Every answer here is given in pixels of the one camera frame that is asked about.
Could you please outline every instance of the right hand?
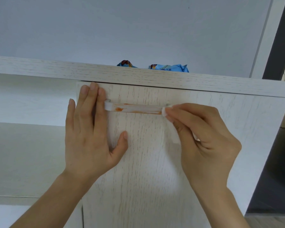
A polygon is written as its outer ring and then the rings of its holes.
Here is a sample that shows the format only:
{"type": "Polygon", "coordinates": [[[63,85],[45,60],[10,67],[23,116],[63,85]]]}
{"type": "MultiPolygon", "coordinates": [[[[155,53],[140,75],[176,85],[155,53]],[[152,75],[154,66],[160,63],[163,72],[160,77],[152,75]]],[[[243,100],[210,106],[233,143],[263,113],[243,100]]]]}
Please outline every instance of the right hand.
{"type": "Polygon", "coordinates": [[[194,192],[213,194],[227,189],[229,172],[242,146],[227,129],[217,108],[184,103],[166,108],[166,112],[178,132],[181,165],[194,192]]]}

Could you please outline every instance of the cabinet door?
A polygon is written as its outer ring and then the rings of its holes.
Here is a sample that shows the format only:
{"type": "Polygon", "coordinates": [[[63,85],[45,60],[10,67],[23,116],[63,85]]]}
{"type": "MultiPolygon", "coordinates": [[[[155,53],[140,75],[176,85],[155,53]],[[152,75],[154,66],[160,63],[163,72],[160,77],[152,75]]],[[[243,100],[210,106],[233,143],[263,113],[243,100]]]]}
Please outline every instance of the cabinet door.
{"type": "MultiPolygon", "coordinates": [[[[285,98],[100,84],[112,102],[165,105],[184,102],[217,107],[242,143],[228,187],[245,213],[285,113],[285,98]]],[[[182,171],[180,145],[171,141],[161,115],[108,113],[109,140],[129,133],[120,163],[83,198],[85,227],[207,227],[209,223],[182,171]]]]}

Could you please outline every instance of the left hand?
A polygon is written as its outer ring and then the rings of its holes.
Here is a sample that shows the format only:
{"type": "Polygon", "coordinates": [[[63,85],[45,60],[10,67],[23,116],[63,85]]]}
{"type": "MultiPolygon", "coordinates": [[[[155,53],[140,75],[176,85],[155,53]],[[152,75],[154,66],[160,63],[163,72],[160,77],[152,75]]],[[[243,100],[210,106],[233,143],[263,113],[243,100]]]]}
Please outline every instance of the left hand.
{"type": "Polygon", "coordinates": [[[115,149],[109,150],[105,100],[105,90],[98,84],[92,82],[90,87],[84,85],[80,89],[77,106],[70,99],[66,115],[64,173],[88,188],[101,175],[116,166],[128,149],[128,134],[124,131],[120,134],[115,149]],[[93,123],[92,110],[95,104],[93,123]]]}

